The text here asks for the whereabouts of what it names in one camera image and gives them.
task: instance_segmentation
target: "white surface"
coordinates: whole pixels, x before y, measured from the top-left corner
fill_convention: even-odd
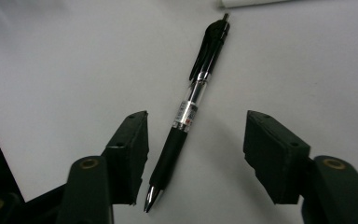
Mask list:
[[[129,114],[149,112],[149,160],[117,223],[301,223],[243,159],[247,110],[270,114],[358,170],[358,1],[231,10],[231,30],[169,188],[143,213],[211,1],[0,0],[0,146],[26,200],[99,155]]]
[[[277,3],[288,0],[218,0],[222,7],[246,7],[251,5],[260,5],[266,3]]]

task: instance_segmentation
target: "black pen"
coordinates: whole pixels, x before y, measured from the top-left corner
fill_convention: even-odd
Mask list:
[[[205,31],[200,53],[190,74],[191,84],[186,98],[180,104],[179,111],[173,121],[173,126],[168,134],[157,166],[150,178],[150,187],[145,202],[146,213],[152,207],[159,193],[165,190],[171,179],[176,160],[185,143],[202,94],[206,89],[208,81],[211,79],[214,65],[225,43],[228,30],[228,14],[226,13],[222,20],[212,23]]]

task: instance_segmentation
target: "pen grip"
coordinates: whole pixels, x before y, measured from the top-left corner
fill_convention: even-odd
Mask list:
[[[151,186],[157,189],[165,189],[167,187],[186,137],[187,133],[171,128],[156,168],[150,178],[149,184]]]

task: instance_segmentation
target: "metal pen tip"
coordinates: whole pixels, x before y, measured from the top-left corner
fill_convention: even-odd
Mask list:
[[[223,17],[223,21],[228,21],[228,18],[229,18],[229,14],[225,13],[225,16]]]
[[[144,211],[148,213],[150,208],[152,208],[153,203],[156,201],[160,190],[156,189],[156,187],[150,186],[149,190],[147,191],[146,201],[145,201],[145,209]]]

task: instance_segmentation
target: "transparent pen barrel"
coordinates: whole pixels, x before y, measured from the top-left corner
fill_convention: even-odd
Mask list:
[[[202,95],[208,84],[208,74],[199,74],[199,78],[191,83],[184,101],[180,104],[173,121],[173,128],[188,132],[196,116]]]

